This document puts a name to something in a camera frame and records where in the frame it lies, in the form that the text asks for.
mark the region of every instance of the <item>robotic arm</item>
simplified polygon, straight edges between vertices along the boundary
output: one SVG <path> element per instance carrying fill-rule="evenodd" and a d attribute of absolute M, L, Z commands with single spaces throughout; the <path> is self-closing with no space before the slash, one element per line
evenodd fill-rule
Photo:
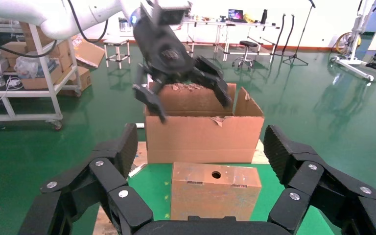
<path fill-rule="evenodd" d="M 123 11 L 146 61 L 146 65 L 138 67 L 135 97 L 162 122 L 166 113 L 157 94 L 166 84 L 192 81 L 212 89 L 222 106 L 232 102 L 222 71 L 204 57 L 191 58 L 169 27 L 180 24 L 189 9 L 187 0 L 0 0 L 0 17 L 40 26 L 53 39 L 76 35 L 78 23 L 85 30 Z M 154 80 L 151 89 L 142 86 L 146 74 Z"/>

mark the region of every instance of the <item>black cable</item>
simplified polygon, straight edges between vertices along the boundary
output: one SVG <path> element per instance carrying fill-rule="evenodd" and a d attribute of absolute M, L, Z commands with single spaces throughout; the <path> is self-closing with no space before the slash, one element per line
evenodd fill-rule
<path fill-rule="evenodd" d="M 95 41 L 89 40 L 86 37 L 86 35 L 84 35 L 84 32 L 81 29 L 80 23 L 78 22 L 78 18 L 77 18 L 77 15 L 76 15 L 75 11 L 74 11 L 74 7 L 72 6 L 71 0 L 67 0 L 67 1 L 69 2 L 70 8 L 71 8 L 71 12 L 72 12 L 72 15 L 74 17 L 75 23 L 77 24 L 78 30 L 80 31 L 80 34 L 81 34 L 81 36 L 83 36 L 84 40 L 86 40 L 89 43 L 97 43 L 97 42 L 99 42 L 104 37 L 104 34 L 106 34 L 107 24 L 109 23 L 109 20 L 108 19 L 106 20 L 106 24 L 104 25 L 104 30 L 103 30 L 103 33 L 101 34 L 101 36 L 97 40 L 95 40 Z"/>
<path fill-rule="evenodd" d="M 283 27 L 284 27 L 284 17 L 285 16 L 286 16 L 286 14 L 283 14 L 283 17 L 282 17 L 282 27 L 280 28 L 280 33 L 279 33 L 279 36 L 278 36 L 278 41 L 276 42 L 276 45 L 275 45 L 275 49 L 273 50 L 274 54 L 276 54 L 276 49 L 278 48 L 279 40 L 280 40 L 280 37 L 282 36 Z"/>
<path fill-rule="evenodd" d="M 287 44 L 289 43 L 290 35 L 292 35 L 293 27 L 295 26 L 295 15 L 292 14 L 292 27 L 290 28 L 289 35 L 287 36 L 286 44 L 283 47 L 282 54 L 284 54 L 284 51 L 286 50 Z"/>
<path fill-rule="evenodd" d="M 6 52 L 9 52 L 9 53 L 12 53 L 12 54 L 15 54 L 15 55 L 18 55 L 18 56 L 22 56 L 22 57 L 27 57 L 27 58 L 40 58 L 40 57 L 43 57 L 43 56 L 46 56 L 48 54 L 50 54 L 52 52 L 52 50 L 54 50 L 55 46 L 57 45 L 57 40 L 54 41 L 54 43 L 52 44 L 52 47 L 49 51 L 47 51 L 46 53 L 44 54 L 41 54 L 41 55 L 27 55 L 27 54 L 22 54 L 22 53 L 19 53 L 19 52 L 16 52 L 16 51 L 13 51 L 13 50 L 10 50 L 10 49 L 7 49 L 7 48 L 4 48 L 2 46 L 0 46 L 0 49 L 1 50 L 4 50 Z"/>

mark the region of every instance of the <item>bar stool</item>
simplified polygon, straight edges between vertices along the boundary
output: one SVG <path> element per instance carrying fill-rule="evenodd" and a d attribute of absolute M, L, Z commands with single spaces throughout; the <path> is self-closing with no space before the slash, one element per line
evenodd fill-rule
<path fill-rule="evenodd" d="M 249 53 L 249 48 L 250 47 L 257 47 L 257 43 L 253 43 L 253 42 L 249 42 L 249 41 L 240 41 L 240 45 L 243 45 L 245 46 L 245 50 L 244 50 L 244 56 L 242 57 L 237 57 L 234 61 L 233 61 L 233 64 L 232 66 L 234 67 L 235 65 L 235 62 L 238 60 L 238 66 L 237 68 L 240 69 L 243 67 L 243 63 L 246 63 L 248 64 L 248 69 L 247 70 L 251 70 L 251 68 L 253 67 L 253 61 L 252 59 L 250 58 L 247 58 L 247 54 Z"/>
<path fill-rule="evenodd" d="M 107 39 L 103 42 L 104 44 L 104 55 L 106 58 L 106 66 L 109 67 L 109 61 L 115 61 L 119 64 L 119 69 L 122 69 L 122 61 L 127 59 L 130 64 L 130 49 L 129 49 L 129 39 L 124 41 L 119 41 L 117 39 Z M 120 54 L 120 46 L 127 44 L 127 54 Z M 109 56 L 107 54 L 108 46 L 114 46 L 116 48 L 116 54 Z"/>

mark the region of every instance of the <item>open cardboard box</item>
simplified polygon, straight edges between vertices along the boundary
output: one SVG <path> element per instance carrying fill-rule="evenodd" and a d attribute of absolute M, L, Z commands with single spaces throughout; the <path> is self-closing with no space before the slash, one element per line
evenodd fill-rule
<path fill-rule="evenodd" d="M 228 84 L 235 100 L 236 84 Z M 214 92 L 195 85 L 167 85 L 159 94 L 168 114 L 162 124 L 145 110 L 148 163 L 251 163 L 264 116 L 244 88 L 224 109 Z"/>

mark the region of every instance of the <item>microphone stand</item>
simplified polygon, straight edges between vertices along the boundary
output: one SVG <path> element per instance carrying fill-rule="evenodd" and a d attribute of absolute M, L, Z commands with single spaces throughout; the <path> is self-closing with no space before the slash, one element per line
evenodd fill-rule
<path fill-rule="evenodd" d="M 307 66 L 307 65 L 309 65 L 308 62 L 306 62 L 306 61 L 300 59 L 300 58 L 298 57 L 298 55 L 297 55 L 298 50 L 299 50 L 299 46 L 301 45 L 302 37 L 303 37 L 304 32 L 305 32 L 305 29 L 306 29 L 307 21 L 309 20 L 310 12 L 312 11 L 312 8 L 315 8 L 315 5 L 313 4 L 313 2 L 312 2 L 311 0 L 309 0 L 309 1 L 312 3 L 312 6 L 310 6 L 309 13 L 308 13 L 308 15 L 307 15 L 307 19 L 306 19 L 306 23 L 305 23 L 305 25 L 304 25 L 304 29 L 303 29 L 303 31 L 302 31 L 301 38 L 300 38 L 300 40 L 299 40 L 299 44 L 298 44 L 298 47 L 296 48 L 295 54 L 289 56 L 288 59 L 283 60 L 283 63 L 288 64 L 288 65 L 291 65 L 291 66 L 295 65 L 295 64 L 294 64 L 294 63 L 295 63 L 295 59 L 296 59 L 296 60 L 299 60 L 299 61 L 301 61 L 301 62 L 304 63 L 303 65 L 296 65 L 296 66 Z"/>

